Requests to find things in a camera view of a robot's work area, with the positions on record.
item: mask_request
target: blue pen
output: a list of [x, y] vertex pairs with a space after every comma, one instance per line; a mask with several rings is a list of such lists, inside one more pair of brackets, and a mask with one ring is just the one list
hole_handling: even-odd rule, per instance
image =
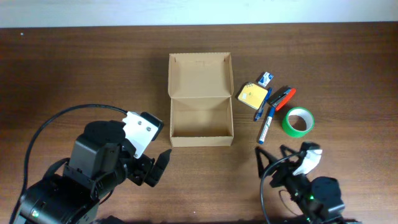
[[262, 129], [262, 132], [260, 135], [259, 144], [264, 144], [264, 141], [266, 140], [267, 132], [268, 132], [269, 126], [271, 125], [272, 118], [274, 117], [274, 113], [275, 113], [275, 107], [273, 106], [269, 110], [267, 121], [266, 121], [264, 128]]
[[272, 92], [272, 88], [269, 88], [268, 89], [268, 93], [267, 93], [266, 97], [264, 98], [264, 101], [262, 102], [262, 104], [261, 104], [261, 106], [259, 108], [259, 111], [256, 113], [256, 117], [254, 118], [254, 121], [258, 121], [258, 119], [261, 118], [262, 112], [264, 112], [264, 106], [266, 105], [269, 97], [271, 96], [271, 92]]

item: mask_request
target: wire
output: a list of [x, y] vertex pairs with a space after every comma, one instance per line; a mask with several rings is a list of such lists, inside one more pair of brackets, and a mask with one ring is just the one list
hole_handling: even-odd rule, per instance
[[100, 202], [99, 204], [101, 205], [102, 203], [104, 203], [105, 201], [107, 201], [107, 199], [109, 199], [109, 198], [111, 197], [111, 195], [113, 194], [113, 191], [114, 191], [114, 189], [111, 190], [111, 191], [109, 192], [108, 196], [106, 196], [106, 198], [104, 198], [104, 200], [102, 200], [102, 202]]
[[285, 204], [284, 199], [282, 198], [281, 192], [288, 192], [288, 191], [287, 191], [287, 190], [280, 190], [280, 191], [279, 191], [279, 198], [280, 198], [280, 201], [285, 205], [285, 208], [286, 208], [288, 211], [290, 211], [291, 213], [293, 213], [295, 216], [298, 216], [295, 212], [293, 212], [293, 211]]
[[278, 165], [278, 164], [280, 164], [281, 162], [284, 162], [284, 161], [290, 159], [291, 157], [297, 156], [297, 155], [299, 155], [299, 154], [300, 154], [299, 152], [296, 152], [296, 153], [294, 153], [294, 154], [288, 155], [288, 156], [285, 157], [285, 158], [279, 159], [278, 161], [276, 161], [276, 162], [274, 162], [273, 164], [271, 164], [271, 165], [264, 171], [264, 173], [263, 173], [262, 176], [261, 176], [261, 183], [260, 183], [261, 207], [262, 207], [262, 212], [263, 212], [263, 214], [264, 214], [264, 218], [266, 219], [266, 222], [267, 222], [268, 224], [271, 224], [271, 222], [269, 221], [269, 217], [268, 217], [267, 212], [266, 212], [266, 207], [265, 207], [265, 205], [264, 205], [264, 180], [265, 180], [266, 177], [268, 176], [268, 173], [269, 173], [276, 165]]
[[33, 144], [35, 143], [35, 140], [37, 139], [37, 137], [39, 136], [39, 134], [43, 131], [43, 129], [49, 125], [53, 120], [55, 120], [56, 118], [58, 118], [59, 116], [69, 112], [69, 111], [73, 111], [73, 110], [77, 110], [77, 109], [82, 109], [82, 108], [106, 108], [106, 109], [111, 109], [111, 110], [115, 110], [115, 111], [119, 111], [122, 112], [124, 114], [127, 114], [127, 111], [121, 108], [117, 108], [115, 106], [109, 106], [109, 105], [101, 105], [101, 104], [86, 104], [86, 105], [78, 105], [78, 106], [72, 106], [70, 108], [67, 108], [63, 111], [58, 112], [56, 115], [52, 116], [50, 119], [46, 120], [46, 122], [44, 122], [39, 128], [38, 130], [35, 132], [35, 134], [33, 135], [32, 139], [30, 140], [29, 146], [27, 147], [26, 150], [26, 154], [25, 154], [25, 161], [24, 161], [24, 183], [22, 184], [22, 190], [21, 190], [21, 194], [18, 198], [18, 201], [14, 207], [14, 210], [12, 211], [12, 215], [10, 218], [10, 224], [13, 223], [13, 221], [15, 220], [15, 217], [17, 215], [18, 212], [18, 208], [20, 205], [20, 198], [23, 196], [23, 194], [26, 192], [27, 189], [27, 179], [28, 179], [28, 165], [29, 165], [29, 156], [30, 156], [30, 152], [32, 151], [33, 148]]

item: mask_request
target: blue and white package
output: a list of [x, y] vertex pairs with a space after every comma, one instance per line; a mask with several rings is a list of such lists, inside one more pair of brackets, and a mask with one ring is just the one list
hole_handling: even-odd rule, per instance
[[269, 81], [272, 80], [273, 78], [273, 74], [269, 73], [269, 72], [265, 72], [262, 77], [260, 78], [260, 80], [258, 81], [258, 84], [262, 87], [266, 87], [267, 84], [269, 83]]

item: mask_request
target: sticky note pad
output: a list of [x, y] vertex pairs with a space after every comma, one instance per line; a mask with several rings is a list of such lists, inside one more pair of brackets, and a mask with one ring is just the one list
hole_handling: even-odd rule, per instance
[[256, 84], [247, 83], [238, 96], [238, 100], [258, 110], [264, 98], [267, 95], [267, 90]]

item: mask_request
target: cardboard box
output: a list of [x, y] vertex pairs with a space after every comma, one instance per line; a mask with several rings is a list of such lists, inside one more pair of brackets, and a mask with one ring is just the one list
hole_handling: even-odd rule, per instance
[[170, 54], [173, 147], [230, 146], [234, 138], [231, 54]]

